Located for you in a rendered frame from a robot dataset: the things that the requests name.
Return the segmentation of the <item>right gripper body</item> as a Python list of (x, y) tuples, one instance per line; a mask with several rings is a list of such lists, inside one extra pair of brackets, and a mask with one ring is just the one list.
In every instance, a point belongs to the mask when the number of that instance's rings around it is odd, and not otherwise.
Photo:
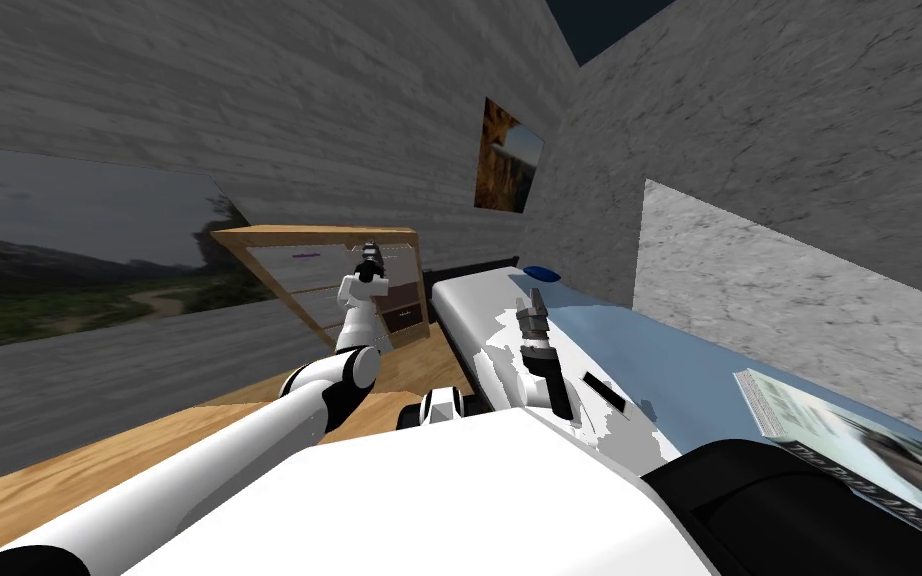
[(546, 307), (521, 308), (516, 311), (516, 319), (522, 337), (521, 353), (544, 353), (553, 348)]

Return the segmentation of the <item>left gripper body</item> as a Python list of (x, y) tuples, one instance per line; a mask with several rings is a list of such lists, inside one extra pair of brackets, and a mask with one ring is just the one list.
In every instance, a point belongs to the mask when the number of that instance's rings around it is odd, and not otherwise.
[(361, 282), (372, 282), (376, 277), (385, 278), (385, 266), (380, 247), (374, 240), (368, 240), (362, 247), (362, 260), (355, 268), (355, 275)]

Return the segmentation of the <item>wooden cabinet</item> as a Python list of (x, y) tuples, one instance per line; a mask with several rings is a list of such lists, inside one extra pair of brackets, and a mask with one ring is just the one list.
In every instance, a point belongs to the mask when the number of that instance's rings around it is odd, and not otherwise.
[(412, 229), (256, 225), (211, 235), (331, 348), (345, 323), (336, 302), (341, 280), (355, 271), (371, 240), (389, 280), (388, 294), (374, 300), (379, 351), (429, 336), (419, 240)]

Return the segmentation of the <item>black flat rectangle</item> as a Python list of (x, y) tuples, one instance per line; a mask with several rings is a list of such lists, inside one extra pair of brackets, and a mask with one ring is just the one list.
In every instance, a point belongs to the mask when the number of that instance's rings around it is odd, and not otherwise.
[(612, 406), (617, 412), (621, 414), (625, 413), (625, 408), (627, 405), (625, 398), (618, 394), (616, 390), (614, 390), (611, 386), (608, 386), (591, 372), (586, 372), (582, 380), (609, 406)]

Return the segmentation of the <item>pale blue desk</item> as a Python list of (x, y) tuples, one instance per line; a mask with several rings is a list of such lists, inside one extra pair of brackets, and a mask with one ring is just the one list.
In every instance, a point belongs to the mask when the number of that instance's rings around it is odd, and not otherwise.
[(656, 428), (665, 453), (686, 453), (725, 438), (760, 439), (735, 379), (748, 369), (861, 416), (872, 427), (922, 442), (922, 431), (914, 426), (833, 390), (509, 264), (429, 272), (425, 279), (442, 331), (493, 410), (517, 406), (524, 398), (516, 314), (538, 290), (550, 323), (549, 342), (566, 379), (581, 384), (591, 374), (611, 388), (633, 415)]

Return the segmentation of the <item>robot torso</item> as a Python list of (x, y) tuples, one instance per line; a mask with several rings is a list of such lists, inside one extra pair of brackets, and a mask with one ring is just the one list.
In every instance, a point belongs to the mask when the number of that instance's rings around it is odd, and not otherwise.
[(266, 455), (124, 576), (720, 576), (644, 482), (677, 456), (636, 407), (512, 408)]

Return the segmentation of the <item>window with landscape view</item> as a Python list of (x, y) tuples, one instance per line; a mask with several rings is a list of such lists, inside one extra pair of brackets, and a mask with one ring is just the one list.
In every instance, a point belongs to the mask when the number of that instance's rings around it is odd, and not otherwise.
[(0, 150), (0, 346), (272, 298), (200, 174)]

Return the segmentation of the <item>grey book with photo cover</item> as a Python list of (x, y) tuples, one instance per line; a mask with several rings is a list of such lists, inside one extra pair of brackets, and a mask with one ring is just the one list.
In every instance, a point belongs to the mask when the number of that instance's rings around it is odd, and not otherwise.
[(922, 440), (755, 370), (734, 377), (762, 436), (922, 531)]

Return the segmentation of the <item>brown and blue wall picture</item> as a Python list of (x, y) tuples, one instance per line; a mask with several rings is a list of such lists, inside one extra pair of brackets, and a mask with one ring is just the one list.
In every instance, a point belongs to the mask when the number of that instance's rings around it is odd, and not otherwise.
[(522, 213), (544, 140), (490, 98), (485, 99), (474, 206)]

